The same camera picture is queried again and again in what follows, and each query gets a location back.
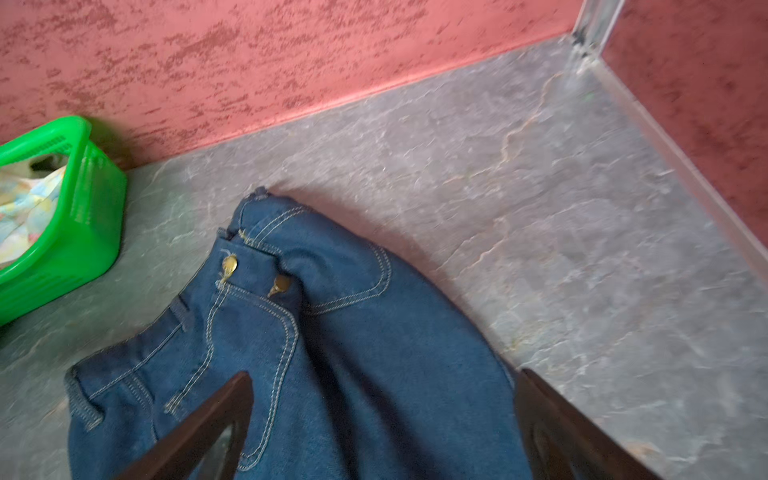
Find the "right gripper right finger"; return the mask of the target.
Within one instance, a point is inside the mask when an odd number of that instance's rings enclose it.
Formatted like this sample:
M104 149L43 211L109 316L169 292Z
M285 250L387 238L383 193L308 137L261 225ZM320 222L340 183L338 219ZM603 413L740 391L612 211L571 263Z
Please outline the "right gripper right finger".
M514 406L535 479L659 479L531 369Z

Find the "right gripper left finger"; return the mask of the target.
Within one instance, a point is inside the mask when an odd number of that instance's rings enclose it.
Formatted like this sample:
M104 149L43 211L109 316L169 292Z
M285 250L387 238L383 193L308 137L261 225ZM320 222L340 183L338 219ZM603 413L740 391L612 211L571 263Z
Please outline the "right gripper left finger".
M120 479L232 479L250 423L252 380L240 371Z

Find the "blue denim skirt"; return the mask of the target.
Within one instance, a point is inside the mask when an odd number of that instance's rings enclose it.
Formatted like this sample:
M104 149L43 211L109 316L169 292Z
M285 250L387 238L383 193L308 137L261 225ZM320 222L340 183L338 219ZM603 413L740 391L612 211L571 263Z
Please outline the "blue denim skirt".
M136 336L72 366L69 464L111 479L239 372L240 479L527 479L514 378L416 269L258 189Z

